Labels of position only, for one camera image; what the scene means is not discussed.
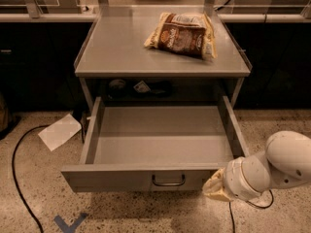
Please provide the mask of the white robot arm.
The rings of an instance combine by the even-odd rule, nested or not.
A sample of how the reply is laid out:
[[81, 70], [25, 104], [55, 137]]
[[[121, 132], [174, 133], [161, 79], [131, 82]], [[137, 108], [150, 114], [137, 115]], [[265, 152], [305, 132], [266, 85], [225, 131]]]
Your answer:
[[238, 157], [219, 169], [202, 187], [210, 199], [249, 201], [269, 189], [288, 189], [311, 182], [311, 139], [293, 131], [279, 131], [264, 151]]

